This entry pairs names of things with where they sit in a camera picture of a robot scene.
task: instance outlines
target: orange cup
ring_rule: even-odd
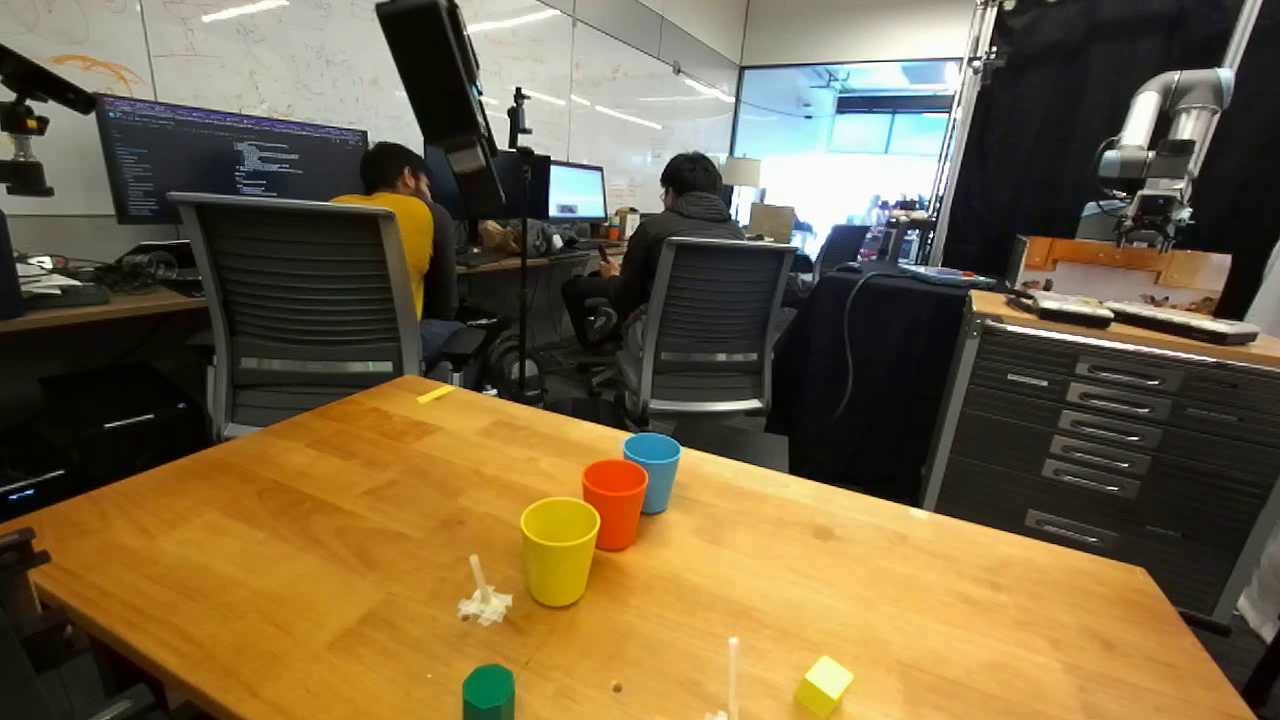
[[[629,460],[594,460],[582,472],[582,501],[598,513],[594,546],[622,553],[638,537],[648,475]]]

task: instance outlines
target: gray cabinet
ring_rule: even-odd
[[[1131,558],[1219,617],[1280,479],[1280,370],[970,318],[926,508]]]

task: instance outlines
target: black curtain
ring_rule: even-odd
[[[1234,101],[1219,117],[1197,184],[1197,229],[1180,246],[1232,252],[1232,280],[1214,314],[1243,314],[1266,252],[1280,235],[1280,6],[1266,3],[1251,29]]]
[[[1005,274],[1014,235],[1074,235],[1100,186],[1097,148],[1131,93],[1167,69],[1219,65],[1219,16],[1219,0],[1058,0],[1001,16],[944,258]]]

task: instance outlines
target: ceiling light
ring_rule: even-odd
[[[720,105],[732,105],[732,95],[728,93],[720,93],[720,86],[710,86],[710,85],[700,85],[700,79],[693,79],[693,75],[679,75],[693,93],[700,93],[700,95],[710,95],[710,101],[720,101]]]
[[[556,6],[541,6],[541,13],[525,13],[525,16],[504,16],[504,21],[479,21],[479,24],[466,24],[466,34],[483,34],[483,32],[506,32],[506,29],[525,29],[525,24],[544,24],[559,16]]]
[[[613,118],[622,118],[622,125],[638,125],[638,126],[665,126],[654,118],[645,118],[645,117],[633,117],[633,111],[621,111],[621,107],[608,107],[608,105],[594,105],[598,117],[613,117]]]
[[[220,13],[200,16],[200,24],[220,24],[220,21],[237,21],[237,16],[257,16],[257,13],[270,13],[282,6],[288,0],[257,0],[257,3],[231,3]]]
[[[541,105],[565,107],[565,95],[548,95],[548,93],[533,93],[533,86],[528,86],[528,95],[541,101]]]

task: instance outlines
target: person with yellow shirt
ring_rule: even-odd
[[[461,318],[435,318],[428,307],[428,266],[435,252],[435,212],[428,162],[402,145],[371,145],[360,161],[365,197],[335,197],[335,203],[388,209],[402,252],[413,312],[419,314],[424,358],[465,326]]]

